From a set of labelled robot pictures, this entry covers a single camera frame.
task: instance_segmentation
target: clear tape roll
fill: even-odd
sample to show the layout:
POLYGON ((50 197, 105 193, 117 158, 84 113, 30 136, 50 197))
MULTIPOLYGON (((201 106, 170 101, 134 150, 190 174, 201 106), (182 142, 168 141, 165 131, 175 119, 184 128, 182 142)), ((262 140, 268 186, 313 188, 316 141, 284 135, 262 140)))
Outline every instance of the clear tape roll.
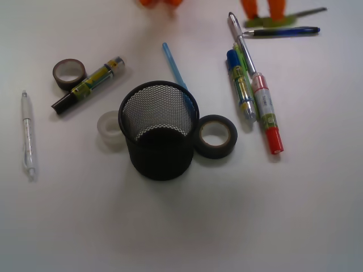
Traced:
POLYGON ((113 110, 103 114, 97 122, 97 129, 102 140, 109 145, 125 142, 119 125, 119 112, 113 110))

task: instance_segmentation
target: label on marker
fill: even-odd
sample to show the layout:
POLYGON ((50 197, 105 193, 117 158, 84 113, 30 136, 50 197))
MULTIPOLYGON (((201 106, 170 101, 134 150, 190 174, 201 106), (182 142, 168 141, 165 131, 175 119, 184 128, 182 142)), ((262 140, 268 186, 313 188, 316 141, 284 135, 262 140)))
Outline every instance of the label on marker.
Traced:
POLYGON ((255 92, 255 98, 260 111, 264 129, 277 128, 275 111, 273 109, 269 89, 262 88, 255 92))

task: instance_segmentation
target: red marker cap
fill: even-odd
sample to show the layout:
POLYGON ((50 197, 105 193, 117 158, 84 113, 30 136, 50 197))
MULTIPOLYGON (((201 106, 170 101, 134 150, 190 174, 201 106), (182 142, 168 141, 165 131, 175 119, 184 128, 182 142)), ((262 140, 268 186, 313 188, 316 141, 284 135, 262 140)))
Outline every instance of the red marker cap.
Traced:
POLYGON ((271 127, 268 130, 266 130, 266 136, 272 155, 276 155, 280 152, 283 152, 284 147, 282 146, 280 133, 278 133, 277 127, 271 127))

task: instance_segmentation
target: black electrical tape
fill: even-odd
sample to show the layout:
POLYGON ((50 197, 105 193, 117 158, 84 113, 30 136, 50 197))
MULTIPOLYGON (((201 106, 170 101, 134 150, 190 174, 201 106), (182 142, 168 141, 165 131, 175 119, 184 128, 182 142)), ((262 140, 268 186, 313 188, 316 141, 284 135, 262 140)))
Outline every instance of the black electrical tape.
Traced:
POLYGON ((237 136, 236 127, 226 117, 220 115, 207 115, 199 119, 197 129, 194 133, 194 148, 203 157, 208 159, 221 159, 232 152, 237 141, 237 136), (227 141, 219 146, 212 146, 206 143, 202 138, 204 126, 212 122, 222 124, 228 131, 227 141))
POLYGON ((55 65, 55 67, 53 68, 53 76, 59 88, 69 92, 75 86, 80 84, 80 82, 82 82, 87 77, 87 74, 83 63, 81 63, 77 59, 68 58, 68 59, 63 59, 62 61, 60 61, 55 65), (64 81, 59 78, 61 75, 67 73, 76 73, 79 74, 80 76, 71 81, 64 81))

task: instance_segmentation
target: mesh cup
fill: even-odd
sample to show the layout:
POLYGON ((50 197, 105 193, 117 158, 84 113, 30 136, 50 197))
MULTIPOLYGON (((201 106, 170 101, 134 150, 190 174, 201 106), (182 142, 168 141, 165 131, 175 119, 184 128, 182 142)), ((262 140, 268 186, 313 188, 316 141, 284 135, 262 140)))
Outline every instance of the mesh cup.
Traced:
POLYGON ((153 180, 184 173, 198 120, 194 97, 178 84, 153 81, 132 90, 121 103, 119 124, 136 170, 153 180))

